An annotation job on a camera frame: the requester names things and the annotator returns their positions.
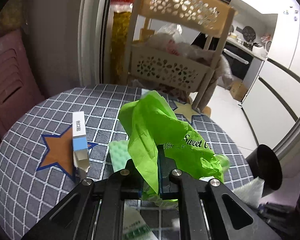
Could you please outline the black built-in oven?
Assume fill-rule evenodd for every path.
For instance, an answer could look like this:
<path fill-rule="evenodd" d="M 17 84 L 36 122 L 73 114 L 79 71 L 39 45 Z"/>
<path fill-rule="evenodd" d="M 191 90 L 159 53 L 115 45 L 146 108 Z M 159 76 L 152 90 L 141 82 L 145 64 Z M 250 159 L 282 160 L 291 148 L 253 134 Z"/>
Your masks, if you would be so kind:
<path fill-rule="evenodd" d="M 223 55 L 228 60 L 233 76 L 243 80 L 249 70 L 253 57 L 229 42 L 225 44 Z"/>

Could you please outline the green plastic bag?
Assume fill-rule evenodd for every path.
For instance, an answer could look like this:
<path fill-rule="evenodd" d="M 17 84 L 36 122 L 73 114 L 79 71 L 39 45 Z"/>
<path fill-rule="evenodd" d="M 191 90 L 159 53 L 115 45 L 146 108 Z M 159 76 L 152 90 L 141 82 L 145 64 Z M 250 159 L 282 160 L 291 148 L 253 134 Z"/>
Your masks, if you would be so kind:
<path fill-rule="evenodd" d="M 146 182 L 144 199 L 159 193 L 159 145 L 163 146 L 165 157 L 173 159 L 178 169 L 193 178 L 224 180 L 229 159 L 216 155 L 188 122 L 176 117 L 158 92 L 150 91 L 140 100 L 124 104 L 119 111 L 119 121 L 129 137 L 128 153 Z"/>

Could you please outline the white refrigerator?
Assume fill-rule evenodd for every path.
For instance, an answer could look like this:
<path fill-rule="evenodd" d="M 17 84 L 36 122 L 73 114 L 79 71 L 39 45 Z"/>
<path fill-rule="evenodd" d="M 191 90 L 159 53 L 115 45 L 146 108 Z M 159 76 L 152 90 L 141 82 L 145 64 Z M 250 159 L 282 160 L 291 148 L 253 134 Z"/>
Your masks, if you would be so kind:
<path fill-rule="evenodd" d="M 242 107 L 258 144 L 275 148 L 300 120 L 300 4 L 265 0 L 277 22 L 266 61 Z"/>

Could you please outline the black trash bin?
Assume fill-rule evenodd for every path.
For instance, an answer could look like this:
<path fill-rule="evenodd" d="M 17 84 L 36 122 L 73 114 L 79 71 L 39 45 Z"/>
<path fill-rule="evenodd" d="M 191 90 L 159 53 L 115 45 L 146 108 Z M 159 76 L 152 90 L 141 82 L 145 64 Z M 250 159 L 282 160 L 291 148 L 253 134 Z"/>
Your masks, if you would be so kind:
<path fill-rule="evenodd" d="M 246 157 L 254 178 L 264 180 L 262 197 L 277 191 L 283 180 L 280 161 L 274 151 L 265 144 L 260 144 Z"/>

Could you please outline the pink plastic stool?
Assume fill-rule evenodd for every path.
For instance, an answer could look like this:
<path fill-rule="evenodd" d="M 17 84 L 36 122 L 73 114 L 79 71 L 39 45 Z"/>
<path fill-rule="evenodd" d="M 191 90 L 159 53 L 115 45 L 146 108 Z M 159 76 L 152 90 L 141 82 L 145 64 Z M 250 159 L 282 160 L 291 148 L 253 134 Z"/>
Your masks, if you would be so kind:
<path fill-rule="evenodd" d="M 0 143 L 27 111 L 44 100 L 32 74 L 21 30 L 0 38 Z"/>

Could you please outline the grey checkered tablecloth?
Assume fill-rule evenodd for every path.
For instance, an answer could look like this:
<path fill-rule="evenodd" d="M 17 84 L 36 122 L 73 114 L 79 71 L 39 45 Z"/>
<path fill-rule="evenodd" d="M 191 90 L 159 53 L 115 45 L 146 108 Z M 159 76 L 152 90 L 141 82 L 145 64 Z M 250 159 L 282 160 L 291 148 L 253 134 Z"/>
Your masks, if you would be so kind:
<path fill-rule="evenodd" d="M 115 85 L 73 88 L 39 103 L 13 124 L 0 144 L 2 239 L 21 239 L 79 182 L 72 159 L 72 113 L 85 113 L 88 178 L 106 179 L 114 172 L 109 143 L 128 139 L 119 110 L 144 93 L 145 89 Z M 224 175 L 229 189 L 253 179 L 243 154 L 214 121 L 194 113 L 190 122 L 216 154 L 230 159 Z M 172 224 L 179 217 L 176 207 L 157 207 L 144 200 L 127 200 L 126 205 L 140 213 L 130 210 L 146 227 L 145 239 L 179 239 Z"/>

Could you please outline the beige plastic shelf rack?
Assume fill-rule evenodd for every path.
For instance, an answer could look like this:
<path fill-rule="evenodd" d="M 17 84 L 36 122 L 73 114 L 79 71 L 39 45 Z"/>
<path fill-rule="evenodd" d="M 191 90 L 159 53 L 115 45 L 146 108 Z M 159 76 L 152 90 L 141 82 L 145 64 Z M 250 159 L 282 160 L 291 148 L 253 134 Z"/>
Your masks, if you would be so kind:
<path fill-rule="evenodd" d="M 220 0 L 134 0 L 123 57 L 122 81 L 131 75 L 196 93 L 193 109 L 207 105 L 207 89 L 222 58 L 236 10 Z M 181 25 L 207 36 L 203 49 L 180 42 L 168 33 L 141 34 L 134 39 L 136 20 Z"/>

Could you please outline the cardboard box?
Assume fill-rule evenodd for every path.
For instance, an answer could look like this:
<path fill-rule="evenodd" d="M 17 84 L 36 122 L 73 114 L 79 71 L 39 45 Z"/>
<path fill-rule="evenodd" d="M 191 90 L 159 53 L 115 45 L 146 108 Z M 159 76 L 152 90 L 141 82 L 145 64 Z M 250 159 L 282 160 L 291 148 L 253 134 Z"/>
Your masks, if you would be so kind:
<path fill-rule="evenodd" d="M 241 102 L 247 91 L 248 89 L 241 81 L 235 81 L 231 86 L 230 94 L 235 100 Z"/>

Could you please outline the light green sponge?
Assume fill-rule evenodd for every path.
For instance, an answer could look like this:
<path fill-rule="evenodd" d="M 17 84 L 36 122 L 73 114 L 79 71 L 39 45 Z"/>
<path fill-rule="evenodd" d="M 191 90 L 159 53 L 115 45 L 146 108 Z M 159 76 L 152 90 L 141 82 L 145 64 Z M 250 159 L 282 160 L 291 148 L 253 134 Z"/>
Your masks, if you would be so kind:
<path fill-rule="evenodd" d="M 109 153 L 114 172 L 124 169 L 127 161 L 131 158 L 128 153 L 128 144 L 128 140 L 110 142 Z"/>

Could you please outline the white green package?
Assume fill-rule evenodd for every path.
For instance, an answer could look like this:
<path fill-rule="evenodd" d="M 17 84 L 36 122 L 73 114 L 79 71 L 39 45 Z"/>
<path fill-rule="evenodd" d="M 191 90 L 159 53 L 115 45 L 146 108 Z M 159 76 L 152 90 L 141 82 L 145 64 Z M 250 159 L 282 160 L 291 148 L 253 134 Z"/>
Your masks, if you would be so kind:
<path fill-rule="evenodd" d="M 125 205 L 123 214 L 122 239 L 124 240 L 158 240 L 150 227 L 146 224 L 139 211 Z"/>

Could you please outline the white blue carton box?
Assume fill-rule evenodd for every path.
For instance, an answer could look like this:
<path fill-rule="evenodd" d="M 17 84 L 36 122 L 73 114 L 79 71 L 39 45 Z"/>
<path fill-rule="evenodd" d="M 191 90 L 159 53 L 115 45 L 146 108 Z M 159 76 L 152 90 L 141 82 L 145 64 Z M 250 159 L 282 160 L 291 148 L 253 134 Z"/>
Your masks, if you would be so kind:
<path fill-rule="evenodd" d="M 86 179 L 90 163 L 83 111 L 72 113 L 72 149 L 74 167 L 78 171 L 80 178 Z"/>

